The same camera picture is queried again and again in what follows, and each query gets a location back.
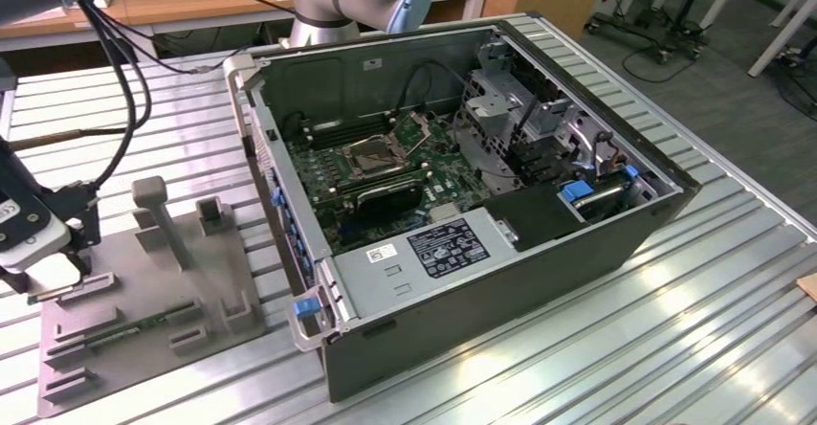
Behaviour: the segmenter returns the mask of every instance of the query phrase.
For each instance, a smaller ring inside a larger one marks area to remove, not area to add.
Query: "circuit board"
[[[434,222],[430,216],[434,208],[455,207],[455,211],[463,213],[491,195],[474,174],[474,168],[457,151],[449,137],[450,125],[433,114],[423,117],[427,118],[423,121],[427,123],[425,130],[415,120],[405,116],[387,136],[378,135],[357,144],[321,150],[305,148],[302,143],[287,144],[294,169],[335,255],[429,225]],[[390,142],[402,154],[379,164],[379,157],[374,161],[355,161],[349,154],[359,144],[374,141],[381,143],[379,148],[385,148]],[[367,181],[366,175],[361,176],[363,170],[379,171],[381,176]],[[349,219],[349,211],[361,193],[411,182],[421,183],[422,191],[415,208],[385,221]]]

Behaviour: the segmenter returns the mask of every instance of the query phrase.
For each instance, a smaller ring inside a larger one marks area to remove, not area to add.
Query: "motherboard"
[[[439,222],[490,197],[431,112],[395,118],[389,133],[315,149],[287,143],[291,163],[334,254]]]

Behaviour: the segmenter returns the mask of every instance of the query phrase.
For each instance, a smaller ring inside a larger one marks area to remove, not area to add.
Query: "blue latch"
[[[319,313],[319,301],[317,298],[306,298],[299,301],[294,301],[291,304],[291,310],[294,310],[294,317],[298,320],[311,317]]]
[[[582,197],[586,197],[591,194],[591,187],[587,184],[587,181],[574,181],[561,188],[561,196],[563,199],[573,203],[573,201],[578,200]]]
[[[283,205],[283,191],[281,188],[271,190],[271,205],[274,207],[281,207]]]
[[[629,179],[635,179],[635,176],[638,176],[638,169],[631,165],[623,167],[623,171],[626,172],[626,177],[629,177]]]

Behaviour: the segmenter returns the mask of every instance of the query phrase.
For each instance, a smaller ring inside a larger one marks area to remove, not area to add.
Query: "white sticker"
[[[20,206],[14,200],[8,199],[0,203],[0,224],[20,214]]]
[[[383,259],[397,256],[397,250],[394,249],[394,245],[389,243],[387,245],[379,246],[374,250],[366,251],[366,256],[369,257],[369,262],[374,264]]]

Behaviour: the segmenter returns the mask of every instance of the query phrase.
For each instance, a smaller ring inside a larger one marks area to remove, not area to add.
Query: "wooden desk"
[[[462,19],[478,17],[485,0],[465,1]],[[291,0],[277,3],[291,7]],[[105,11],[149,35],[290,18],[286,12],[253,0],[113,0]],[[88,29],[81,12],[68,11],[61,18],[1,27],[0,53],[92,40],[95,40],[95,35]],[[134,37],[133,41],[151,55],[155,54],[150,41],[141,37]]]

